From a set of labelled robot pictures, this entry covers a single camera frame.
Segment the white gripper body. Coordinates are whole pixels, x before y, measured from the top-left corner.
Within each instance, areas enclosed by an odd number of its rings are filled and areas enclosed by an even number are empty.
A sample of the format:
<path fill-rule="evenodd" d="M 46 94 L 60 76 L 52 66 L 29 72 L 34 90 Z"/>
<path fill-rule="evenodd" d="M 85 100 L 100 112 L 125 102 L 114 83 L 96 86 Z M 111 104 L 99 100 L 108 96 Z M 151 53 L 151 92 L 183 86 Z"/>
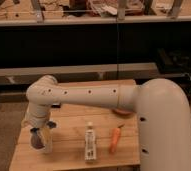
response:
<path fill-rule="evenodd" d="M 26 126 L 30 125 L 34 128 L 41 128 L 48 121 L 49 121 L 49 115 L 39 117 L 39 116 L 34 116 L 34 115 L 27 113 L 21 122 L 21 126 L 26 127 Z"/>

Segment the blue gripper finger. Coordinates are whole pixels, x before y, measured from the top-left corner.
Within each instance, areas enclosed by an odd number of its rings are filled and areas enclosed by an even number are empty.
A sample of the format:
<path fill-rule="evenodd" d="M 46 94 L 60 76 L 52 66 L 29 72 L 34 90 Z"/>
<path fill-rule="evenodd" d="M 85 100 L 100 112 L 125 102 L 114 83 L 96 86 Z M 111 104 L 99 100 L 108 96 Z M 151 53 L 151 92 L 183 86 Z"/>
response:
<path fill-rule="evenodd" d="M 50 128 L 50 129 L 53 129 L 53 128 L 56 128 L 57 127 L 57 124 L 53 121 L 49 121 L 47 123 L 47 126 Z"/>
<path fill-rule="evenodd" d="M 39 132 L 39 128 L 31 128 L 30 133 L 31 134 L 37 134 Z"/>

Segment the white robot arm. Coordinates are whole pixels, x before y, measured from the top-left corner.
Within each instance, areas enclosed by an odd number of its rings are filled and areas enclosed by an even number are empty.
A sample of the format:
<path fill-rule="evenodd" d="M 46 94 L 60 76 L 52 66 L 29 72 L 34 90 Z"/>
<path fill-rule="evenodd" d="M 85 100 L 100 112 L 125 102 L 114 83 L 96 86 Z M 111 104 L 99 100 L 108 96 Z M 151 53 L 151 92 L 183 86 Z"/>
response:
<path fill-rule="evenodd" d="M 58 83 L 45 75 L 27 91 L 22 121 L 39 130 L 50 120 L 52 105 L 75 104 L 122 109 L 138 115 L 141 171 L 191 171 L 191 110 L 175 82 L 156 78 L 141 85 L 115 82 Z"/>

